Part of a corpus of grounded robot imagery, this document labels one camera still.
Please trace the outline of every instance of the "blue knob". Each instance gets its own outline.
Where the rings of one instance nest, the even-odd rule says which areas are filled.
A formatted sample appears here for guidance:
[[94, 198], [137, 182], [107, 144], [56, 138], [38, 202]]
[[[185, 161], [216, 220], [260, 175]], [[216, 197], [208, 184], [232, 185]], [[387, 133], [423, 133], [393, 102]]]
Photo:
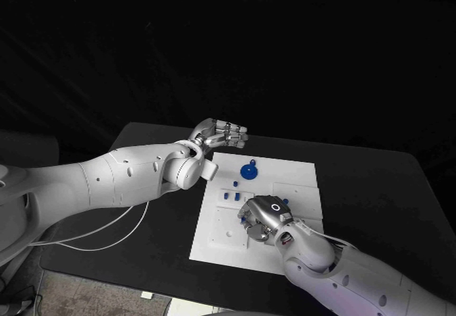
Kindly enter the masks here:
[[257, 169], [257, 167], [254, 165], [255, 165], [255, 162], [254, 162], [254, 159], [253, 159], [250, 161], [250, 164], [244, 165], [242, 168], [241, 168], [241, 176], [247, 180], [251, 180], [251, 179], [257, 178], [258, 169]]

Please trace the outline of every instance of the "white platform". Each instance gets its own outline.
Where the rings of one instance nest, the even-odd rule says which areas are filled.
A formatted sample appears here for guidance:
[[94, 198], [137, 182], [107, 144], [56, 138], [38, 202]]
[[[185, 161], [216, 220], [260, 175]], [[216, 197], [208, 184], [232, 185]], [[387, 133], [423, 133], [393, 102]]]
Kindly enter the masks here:
[[[257, 162], [258, 175], [241, 176], [241, 167]], [[316, 168], [312, 163], [214, 153], [218, 172], [208, 182], [196, 226], [190, 259], [283, 275], [281, 258], [274, 246], [248, 239], [238, 211], [254, 196], [289, 200], [294, 217], [323, 232]]]

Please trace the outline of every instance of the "black curtain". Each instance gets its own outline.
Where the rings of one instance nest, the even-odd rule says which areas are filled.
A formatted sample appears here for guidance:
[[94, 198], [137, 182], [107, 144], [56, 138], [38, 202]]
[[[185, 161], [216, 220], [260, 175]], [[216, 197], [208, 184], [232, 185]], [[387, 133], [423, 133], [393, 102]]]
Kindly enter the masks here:
[[453, 3], [0, 6], [1, 127], [53, 134], [61, 163], [102, 154], [131, 121], [212, 117], [251, 134], [411, 153], [450, 216]]

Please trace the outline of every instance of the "floor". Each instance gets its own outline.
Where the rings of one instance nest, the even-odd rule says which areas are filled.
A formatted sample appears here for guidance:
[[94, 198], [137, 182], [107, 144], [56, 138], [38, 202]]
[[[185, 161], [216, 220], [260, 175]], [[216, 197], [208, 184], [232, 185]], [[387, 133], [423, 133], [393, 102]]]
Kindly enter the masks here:
[[[39, 267], [42, 251], [43, 247], [35, 247], [32, 250], [0, 298], [1, 296], [3, 298], [10, 297], [17, 291], [33, 285], [43, 296], [42, 316], [166, 315], [172, 298], [154, 294], [149, 300], [140, 297], [140, 290], [43, 271]], [[20, 315], [33, 316], [32, 308]]]

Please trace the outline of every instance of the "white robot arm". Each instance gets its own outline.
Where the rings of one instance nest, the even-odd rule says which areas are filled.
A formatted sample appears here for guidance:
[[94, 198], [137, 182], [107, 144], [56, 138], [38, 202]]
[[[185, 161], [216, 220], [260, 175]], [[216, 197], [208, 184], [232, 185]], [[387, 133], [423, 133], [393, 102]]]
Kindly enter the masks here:
[[0, 266], [68, 216], [139, 205], [189, 189], [199, 177], [212, 180], [218, 166], [205, 153], [224, 145], [244, 147], [245, 132], [242, 126], [209, 118], [189, 139], [173, 144], [120, 148], [55, 167], [0, 165]]
[[254, 240], [274, 239], [289, 281], [339, 316], [456, 316], [456, 306], [381, 260], [330, 244], [277, 196], [251, 198], [238, 217]]

